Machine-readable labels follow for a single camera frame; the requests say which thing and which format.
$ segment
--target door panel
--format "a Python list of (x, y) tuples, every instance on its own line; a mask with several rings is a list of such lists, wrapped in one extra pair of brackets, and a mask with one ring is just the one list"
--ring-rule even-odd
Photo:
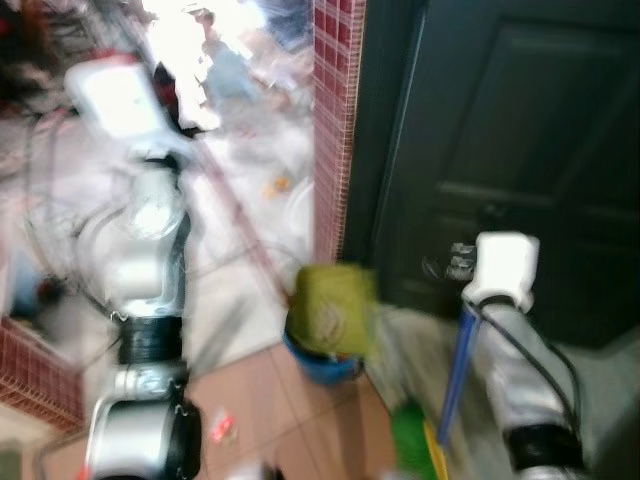
[(425, 259), (494, 211), (541, 240), (544, 333), (597, 346), (636, 324), (636, 3), (431, 2), (374, 238), (386, 300), (455, 313)]

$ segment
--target beige floor tile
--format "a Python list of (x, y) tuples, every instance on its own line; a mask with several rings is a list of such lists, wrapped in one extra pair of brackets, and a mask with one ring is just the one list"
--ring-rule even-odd
[(197, 480), (240, 480), (244, 478), (241, 473), (262, 462), (278, 465), (287, 480), (321, 480), (302, 432), (297, 428), (226, 465), (207, 461), (209, 475), (202, 471)]
[[(72, 443), (57, 452), (47, 456), (44, 462), (47, 480), (73, 480), (84, 466), (84, 457), (87, 451), (87, 440), (82, 439)], [(33, 471), (34, 452), (28, 452), (23, 457), (22, 466), (25, 469), (22, 479), (31, 480), (37, 478)]]
[(302, 425), (321, 479), (362, 480), (395, 466), (389, 415), (374, 392)]
[(211, 465), (227, 464), (297, 425), (268, 350), (200, 378), (190, 397), (202, 409), (205, 435), (220, 408), (236, 423), (238, 435), (233, 442), (205, 444)]
[(280, 342), (284, 312), (248, 260), (191, 282), (185, 353), (196, 375)]
[(367, 391), (371, 388), (365, 375), (355, 382), (346, 382), (336, 387), (316, 385), (307, 379), (295, 358), (282, 344), (271, 348), (271, 356), (293, 411), (301, 423), (355, 397), (359, 391)]

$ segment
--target red mosaic tile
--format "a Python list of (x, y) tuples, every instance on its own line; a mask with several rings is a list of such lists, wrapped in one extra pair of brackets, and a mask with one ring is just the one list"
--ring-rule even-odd
[(318, 7), (313, 9), (313, 24), (316, 29), (324, 31), (324, 12)]
[(338, 25), (338, 42), (347, 49), (351, 47), (351, 28), (343, 22)]
[(340, 0), (340, 10), (344, 13), (351, 13), (353, 0)]
[(341, 53), (336, 55), (336, 70), (340, 73), (347, 73), (347, 68), (349, 67), (349, 63), (347, 57)]
[(329, 66), (335, 67), (336, 66), (336, 50), (329, 45), (325, 46), (324, 59)]
[(346, 217), (366, 0), (316, 0), (316, 260), (334, 262)]
[(336, 34), (338, 33), (336, 25), (337, 22), (334, 17), (332, 17), (331, 15), (327, 15), (325, 17), (324, 31), (327, 32), (327, 35), (329, 35), (331, 38), (336, 38)]

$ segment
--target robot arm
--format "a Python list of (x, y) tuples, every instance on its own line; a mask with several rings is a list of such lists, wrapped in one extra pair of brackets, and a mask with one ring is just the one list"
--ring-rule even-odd
[(484, 233), (477, 247), (476, 273), (463, 299), (480, 320), (479, 364), (512, 468), (521, 480), (586, 479), (572, 372), (525, 315), (533, 304), (538, 241)]
[(65, 86), (94, 133), (137, 152), (130, 158), (142, 167), (102, 262), (120, 346), (113, 382), (93, 412), (85, 470), (89, 480), (191, 480), (200, 470), (202, 422), (185, 397), (191, 219), (179, 179), (193, 149), (169, 127), (140, 65), (85, 62), (69, 69)]

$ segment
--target tile floor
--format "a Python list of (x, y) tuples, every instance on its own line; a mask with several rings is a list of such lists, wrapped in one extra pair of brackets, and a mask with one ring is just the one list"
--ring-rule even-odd
[[(226, 409), (237, 438), (206, 442), (197, 480), (226, 479), (260, 461), (277, 464), (287, 480), (360, 480), (392, 469), (395, 454), (387, 411), (365, 376), (335, 389), (311, 384), (283, 345), (276, 345), (194, 380), (190, 397), (205, 430)], [(48, 480), (74, 478), (86, 442), (51, 456)], [(30, 466), (23, 480), (31, 480)]]

